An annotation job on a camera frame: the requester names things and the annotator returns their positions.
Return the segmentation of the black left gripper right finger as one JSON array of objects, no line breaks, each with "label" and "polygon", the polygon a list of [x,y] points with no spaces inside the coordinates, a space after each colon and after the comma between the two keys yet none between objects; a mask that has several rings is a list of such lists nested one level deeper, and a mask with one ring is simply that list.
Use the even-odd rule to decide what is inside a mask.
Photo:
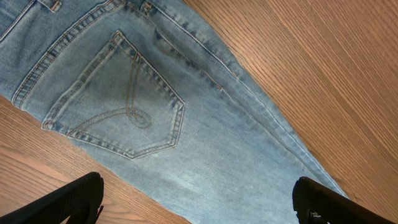
[{"label": "black left gripper right finger", "polygon": [[394,224],[308,177],[296,181],[292,200],[300,224]]}]

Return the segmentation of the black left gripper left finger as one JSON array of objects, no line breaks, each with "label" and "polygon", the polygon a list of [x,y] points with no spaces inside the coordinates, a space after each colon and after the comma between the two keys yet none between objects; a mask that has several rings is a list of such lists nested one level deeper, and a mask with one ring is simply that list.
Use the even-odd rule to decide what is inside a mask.
[{"label": "black left gripper left finger", "polygon": [[73,182],[1,217],[1,223],[95,224],[103,210],[104,180],[90,172]]}]

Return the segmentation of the light blue denim jeans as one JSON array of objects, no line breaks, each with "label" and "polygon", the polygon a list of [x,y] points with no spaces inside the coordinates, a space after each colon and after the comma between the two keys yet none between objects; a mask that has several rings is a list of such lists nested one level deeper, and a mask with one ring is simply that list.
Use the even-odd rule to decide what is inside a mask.
[{"label": "light blue denim jeans", "polygon": [[1,0],[1,94],[192,223],[297,223],[341,187],[181,1]]}]

